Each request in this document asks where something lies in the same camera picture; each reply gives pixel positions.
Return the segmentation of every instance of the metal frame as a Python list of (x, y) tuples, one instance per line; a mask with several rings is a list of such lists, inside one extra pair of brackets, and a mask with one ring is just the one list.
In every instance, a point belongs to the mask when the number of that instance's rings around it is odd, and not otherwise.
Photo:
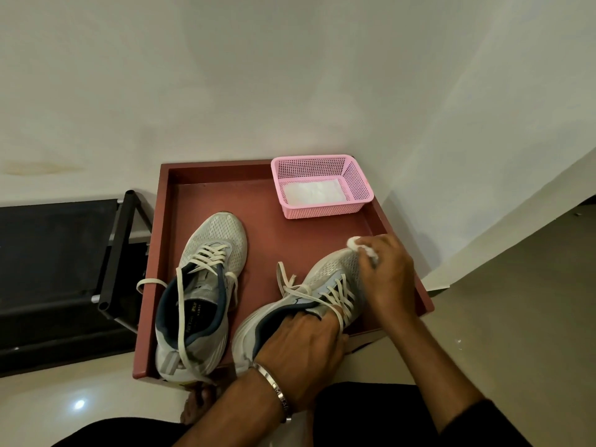
[(153, 229), (153, 225), (145, 213), (145, 210), (143, 210), (141, 200), (137, 193), (130, 189), (124, 194), (124, 199), (120, 204), (120, 213), (115, 226), (114, 240), (112, 242), (110, 257), (106, 266), (106, 274), (101, 285), (100, 299), (97, 308), (106, 318), (114, 320), (128, 330), (137, 333), (137, 327), (123, 320), (121, 314), (117, 313), (118, 305), (113, 304), (115, 298), (117, 298), (117, 296), (114, 295), (114, 290), (118, 270), (120, 268), (120, 259), (122, 258), (124, 246), (128, 244), (130, 238), (135, 211), (139, 213), (143, 222), (147, 226), (147, 229), (149, 229), (149, 232)]

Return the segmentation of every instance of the wall stain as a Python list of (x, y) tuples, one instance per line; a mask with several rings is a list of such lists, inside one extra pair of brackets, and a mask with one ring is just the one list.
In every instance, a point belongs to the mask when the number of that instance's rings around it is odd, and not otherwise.
[(4, 161), (0, 165), (0, 173), (9, 176), (45, 176), (48, 174), (64, 174), (81, 171), (75, 165), (61, 165), (51, 161)]

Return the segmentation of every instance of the left hand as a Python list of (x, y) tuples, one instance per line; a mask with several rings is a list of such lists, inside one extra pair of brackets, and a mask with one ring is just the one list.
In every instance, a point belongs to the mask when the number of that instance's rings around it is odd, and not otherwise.
[(255, 361), (271, 373), (293, 411), (306, 409), (335, 375), (348, 338), (338, 333), (333, 311), (322, 320), (299, 312), (287, 316), (257, 354)]

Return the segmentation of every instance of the red wooden tray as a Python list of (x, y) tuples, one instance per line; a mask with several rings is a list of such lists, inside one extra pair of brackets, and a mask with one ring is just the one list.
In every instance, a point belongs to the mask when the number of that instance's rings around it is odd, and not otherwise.
[[(357, 213), (286, 219), (275, 192), (270, 164), (271, 160), (252, 160), (161, 165), (148, 278), (169, 282), (188, 238), (213, 213), (230, 211), (244, 224), (249, 254), (239, 276), (238, 309), (228, 314), (229, 339), (254, 310), (281, 298), (275, 277), (278, 261), (283, 261), (288, 274), (296, 274), (296, 282), (301, 282), (321, 257), (345, 248), (348, 238), (392, 232), (376, 199)], [(144, 287), (134, 378), (159, 378), (154, 363), (154, 323), (162, 291), (163, 287), (155, 284)], [(416, 292), (418, 314), (431, 312), (433, 303), (417, 276)], [(366, 308), (346, 332), (354, 336), (379, 329), (374, 315)], [(227, 367), (233, 361), (229, 344), (220, 363)]]

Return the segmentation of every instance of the forearm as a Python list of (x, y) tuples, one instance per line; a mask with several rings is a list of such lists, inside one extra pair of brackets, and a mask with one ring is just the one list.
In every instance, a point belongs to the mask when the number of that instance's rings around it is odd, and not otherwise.
[(271, 385), (249, 369), (175, 447), (255, 445), (279, 425), (283, 415)]
[(384, 323), (384, 328), (408, 366), (439, 432), (484, 398), (419, 318), (404, 316)]

